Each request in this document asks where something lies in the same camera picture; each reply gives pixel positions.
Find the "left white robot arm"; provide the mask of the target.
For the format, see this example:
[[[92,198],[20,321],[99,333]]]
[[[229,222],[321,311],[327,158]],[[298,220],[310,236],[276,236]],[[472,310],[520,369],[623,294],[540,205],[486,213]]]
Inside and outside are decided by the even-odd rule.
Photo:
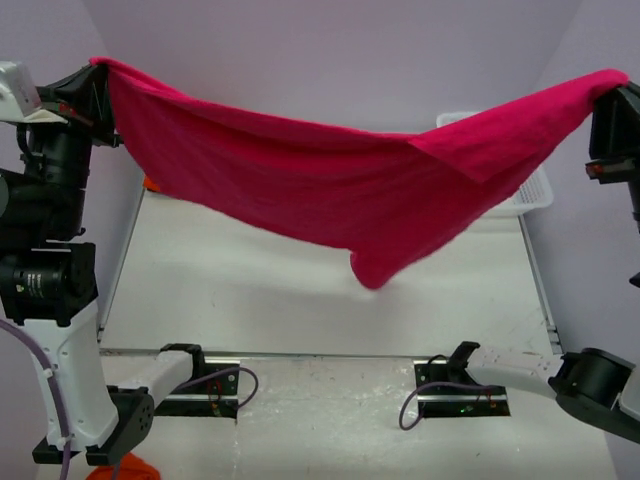
[[[49,418],[34,448],[39,464],[119,463],[148,435],[160,403],[208,379],[202,349],[164,347],[142,372],[106,383],[98,345],[96,247],[82,217],[91,152],[116,147],[102,66],[38,87],[19,62],[1,65],[1,119],[16,129],[22,172],[1,174],[1,304],[4,330],[42,371]]]

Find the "pink t shirt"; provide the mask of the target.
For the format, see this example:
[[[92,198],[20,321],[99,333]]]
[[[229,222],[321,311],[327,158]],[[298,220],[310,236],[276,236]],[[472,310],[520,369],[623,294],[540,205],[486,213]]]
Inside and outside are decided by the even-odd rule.
[[[120,61],[115,126],[158,190],[293,239],[343,249],[377,290],[513,196],[603,95],[596,71],[423,133],[371,132],[197,99]]]

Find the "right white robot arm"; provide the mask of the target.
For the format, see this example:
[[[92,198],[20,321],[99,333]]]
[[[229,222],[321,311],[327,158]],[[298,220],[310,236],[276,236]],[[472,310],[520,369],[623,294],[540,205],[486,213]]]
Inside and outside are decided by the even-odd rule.
[[[586,172],[603,184],[628,186],[639,220],[639,86],[618,87],[596,101]],[[573,418],[639,442],[639,366],[595,348],[556,358],[461,343],[447,361],[456,392],[506,387],[554,400]]]

